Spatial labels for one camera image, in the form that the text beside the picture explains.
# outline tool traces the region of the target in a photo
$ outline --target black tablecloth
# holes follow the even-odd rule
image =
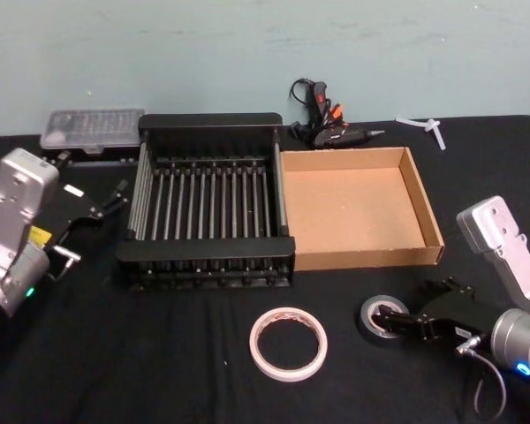
[[[446,245],[438,266],[300,273],[289,289],[130,293],[113,278],[122,223],[112,221],[73,240],[83,262],[39,287],[12,323],[0,346],[0,423],[478,422],[471,402],[481,367],[441,344],[374,346],[356,331],[353,312],[382,293],[416,310],[422,281],[446,276],[474,285],[490,305],[511,306],[455,217],[500,194],[530,248],[530,117],[442,119],[445,152],[420,128],[367,127],[387,131],[373,147],[411,148]],[[0,138],[0,157],[14,147],[37,152],[37,140]],[[300,146],[287,139],[284,147]],[[64,170],[63,179],[101,201],[133,175],[132,166],[82,167]],[[328,334],[328,357],[304,382],[269,379],[249,353],[255,319],[281,306],[307,310]],[[281,366],[313,354],[314,340],[293,327],[264,340]],[[506,380],[499,422],[530,422],[530,387]],[[492,383],[482,402],[495,409]]]

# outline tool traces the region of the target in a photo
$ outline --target cardboard box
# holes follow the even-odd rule
[[[295,270],[430,265],[443,239],[409,148],[283,152]]]

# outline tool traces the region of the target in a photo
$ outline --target roll of tape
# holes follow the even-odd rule
[[[318,353],[309,364],[297,369],[282,369],[268,363],[259,350],[257,342],[263,330],[272,322],[293,320],[309,327],[318,340]],[[300,382],[314,375],[320,369],[328,353],[326,332],[318,320],[311,314],[296,307],[278,307],[266,312],[255,322],[249,336],[249,350],[255,365],[267,376],[279,382]]]

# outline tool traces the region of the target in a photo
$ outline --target metal rod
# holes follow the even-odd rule
[[[173,186],[175,185],[175,165],[170,168],[169,176],[169,196],[167,197],[167,210],[165,212],[165,234],[163,239],[169,239],[169,224],[170,224],[170,205],[173,202]]]
[[[244,221],[244,237],[249,237],[249,231],[247,230],[247,174],[246,170],[242,170],[241,172],[241,192],[243,193],[241,202],[242,207],[244,209],[243,211],[243,221]]]
[[[198,238],[202,239],[202,221],[204,220],[204,183],[206,181],[205,170],[202,170],[201,176],[201,199],[199,201],[200,207],[198,209]]]
[[[269,217],[269,194],[267,193],[267,169],[263,169],[261,174],[261,181],[263,183],[263,209],[265,210],[265,235],[271,237],[271,222]]]
[[[222,232],[221,237],[226,237],[226,169],[222,169]]]
[[[145,167],[145,149],[146,143],[141,143],[140,160],[138,163],[138,169],[135,174],[136,181],[135,186],[133,187],[132,208],[130,210],[130,220],[128,222],[128,228],[134,231],[136,231],[138,207],[140,202],[140,185],[143,182],[143,168]]]
[[[283,174],[281,172],[281,148],[279,147],[279,143],[275,143],[274,146],[274,157],[275,157],[275,176],[276,176],[276,193],[277,193],[277,201],[279,205],[279,218],[280,218],[280,226],[286,227],[287,221],[286,221],[286,207],[284,205],[284,189],[283,189]]]
[[[212,170],[212,176],[210,177],[210,218],[209,218],[209,229],[208,237],[214,238],[214,206],[216,204],[216,169]]]
[[[257,169],[255,168],[255,162],[254,166],[252,167],[251,179],[254,185],[254,235],[255,237],[259,237],[259,209],[257,206]]]
[[[151,239],[157,239],[157,227],[159,226],[159,209],[161,208],[161,197],[163,196],[163,179],[165,178],[163,170],[159,173],[159,187],[157,188],[157,200],[155,201],[155,215],[153,217],[153,229],[151,230]]]
[[[231,237],[234,239],[238,235],[238,211],[236,207],[236,164],[231,167]]]
[[[145,155],[144,155],[144,166],[143,166],[143,175],[141,177],[141,185],[140,185],[140,195],[138,200],[138,210],[137,210],[137,221],[135,224],[136,227],[136,239],[141,240],[141,221],[143,219],[144,214],[146,213],[146,204],[145,200],[148,196],[148,179],[149,179],[149,158],[148,158],[148,151],[146,148]]]
[[[146,167],[148,170],[148,189],[147,189],[147,196],[145,200],[145,208],[143,211],[143,217],[141,219],[141,227],[140,227],[140,239],[145,240],[145,231],[148,227],[148,214],[149,214],[149,205],[151,204],[151,189],[153,188],[153,170],[151,169],[151,160],[148,156],[148,166]]]
[[[186,239],[190,240],[193,235],[193,200],[196,169],[192,168],[190,190],[188,192],[188,215],[186,216]]]
[[[183,192],[185,190],[185,174],[180,171],[180,182],[178,183],[177,220],[175,221],[175,240],[180,237],[180,217],[183,209]]]

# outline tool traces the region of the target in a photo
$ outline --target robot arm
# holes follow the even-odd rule
[[[512,301],[492,330],[490,349],[505,367],[530,377],[530,252],[504,199],[496,196],[458,214],[469,246],[493,262]]]
[[[28,235],[58,178],[57,168],[21,148],[0,161],[0,311],[8,317],[49,267]]]
[[[530,314],[530,252],[504,199],[495,196],[460,212],[458,225],[471,249],[493,262],[512,301]]]
[[[59,166],[69,154],[57,157]],[[58,169],[17,148],[0,161],[0,319],[11,318],[49,268],[49,252],[66,259],[58,281],[80,256],[60,246],[81,224],[101,223],[120,210],[127,182],[97,205],[71,185],[58,185]],[[32,231],[38,236],[32,237]]]

